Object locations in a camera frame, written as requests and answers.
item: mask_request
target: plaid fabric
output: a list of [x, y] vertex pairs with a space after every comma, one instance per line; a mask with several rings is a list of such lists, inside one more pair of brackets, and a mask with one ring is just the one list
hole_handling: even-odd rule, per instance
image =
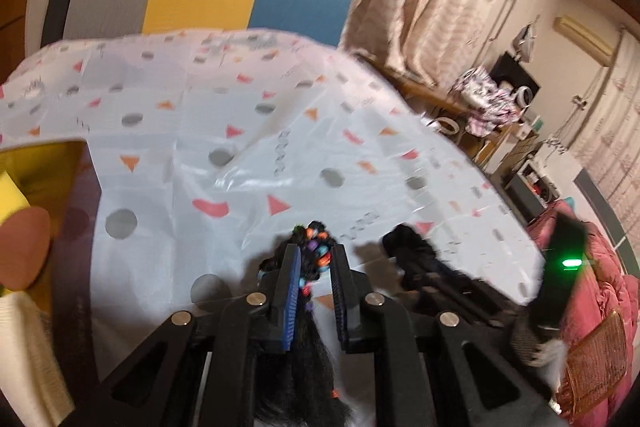
[[484, 137], [496, 127], [517, 122], [520, 117], [521, 110], [515, 102], [515, 92], [498, 89], [482, 66], [463, 73], [451, 89], [484, 102], [485, 107], [473, 109], [466, 120], [465, 130], [469, 134]]

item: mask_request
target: green light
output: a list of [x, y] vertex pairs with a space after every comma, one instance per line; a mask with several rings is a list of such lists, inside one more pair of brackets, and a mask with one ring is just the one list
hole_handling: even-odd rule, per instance
[[562, 265], [567, 268], [577, 268], [582, 265], [582, 259], [565, 259]]

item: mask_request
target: metal screw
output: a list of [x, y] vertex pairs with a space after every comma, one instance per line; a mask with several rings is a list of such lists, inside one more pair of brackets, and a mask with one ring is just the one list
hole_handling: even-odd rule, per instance
[[455, 328], [458, 324], [460, 324], [460, 317], [458, 317], [454, 312], [444, 312], [440, 315], [440, 323], [443, 326]]
[[249, 295], [246, 296], [246, 301], [251, 304], [251, 306], [262, 306], [267, 302], [267, 295], [260, 292], [249, 293]]
[[171, 322], [176, 326], [186, 326], [191, 322], [190, 312], [175, 312], [171, 315]]
[[364, 301], [372, 306], [382, 306], [385, 303], [385, 296], [378, 292], [371, 292], [367, 293]]

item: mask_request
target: pink jacket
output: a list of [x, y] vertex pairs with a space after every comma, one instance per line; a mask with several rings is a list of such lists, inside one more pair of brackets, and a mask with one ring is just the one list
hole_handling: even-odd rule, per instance
[[[538, 248], [548, 244], [558, 212], [574, 216], [564, 201], [555, 201], [543, 214], [527, 227]], [[578, 279], [571, 302], [564, 316], [562, 338], [569, 345], [584, 338], [610, 311], [619, 309], [625, 325], [628, 365], [626, 376], [614, 394], [591, 411], [574, 420], [578, 427], [604, 427], [607, 419], [620, 406], [631, 388], [631, 362], [633, 340], [638, 327], [638, 279], [624, 275], [617, 254], [609, 246], [600, 229], [593, 223], [584, 223], [588, 234], [587, 256], [593, 264], [587, 265]]]

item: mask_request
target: plastic table cover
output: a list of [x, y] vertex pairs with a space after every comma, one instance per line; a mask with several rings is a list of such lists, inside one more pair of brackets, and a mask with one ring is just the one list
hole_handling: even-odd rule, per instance
[[[251, 291], [260, 260], [318, 219], [354, 269], [399, 291], [379, 240], [414, 226], [451, 266], [519, 303], [542, 258], [493, 187], [353, 57], [270, 30], [62, 41], [0, 91], [0, 148], [86, 140], [102, 189], [91, 266], [105, 377], [172, 312]], [[355, 422], [374, 422], [371, 357], [340, 354], [329, 275], [316, 321]]]

